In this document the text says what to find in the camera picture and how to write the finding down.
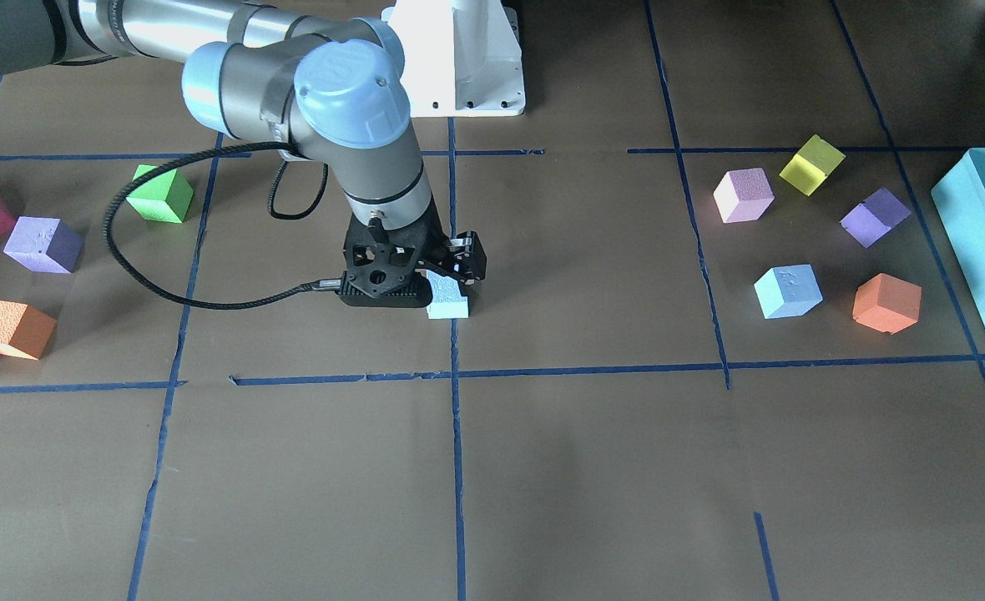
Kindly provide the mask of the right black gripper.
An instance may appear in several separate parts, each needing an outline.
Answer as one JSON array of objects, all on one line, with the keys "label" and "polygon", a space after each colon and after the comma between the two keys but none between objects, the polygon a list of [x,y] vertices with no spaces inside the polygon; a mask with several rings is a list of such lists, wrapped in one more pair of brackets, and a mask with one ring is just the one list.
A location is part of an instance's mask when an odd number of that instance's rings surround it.
[{"label": "right black gripper", "polygon": [[486,279],[487,255],[480,235],[470,230],[448,239],[432,195],[423,214],[405,228],[405,246],[413,250],[409,266],[423,270],[425,278],[428,270],[435,271],[452,277],[462,289]]}]

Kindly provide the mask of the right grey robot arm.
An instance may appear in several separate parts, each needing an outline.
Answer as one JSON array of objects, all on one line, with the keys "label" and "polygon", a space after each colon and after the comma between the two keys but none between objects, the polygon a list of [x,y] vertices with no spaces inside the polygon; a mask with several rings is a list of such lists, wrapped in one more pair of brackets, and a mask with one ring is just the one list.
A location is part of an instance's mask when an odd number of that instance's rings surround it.
[{"label": "right grey robot arm", "polygon": [[331,290],[352,306],[424,307],[421,270],[472,285],[477,233],[446,235],[402,87],[400,38],[377,19],[332,22],[253,1],[0,1],[0,76],[102,53],[183,65],[184,105],[237,140],[153,170],[279,151],[320,161],[351,206],[344,273],[257,301]]}]

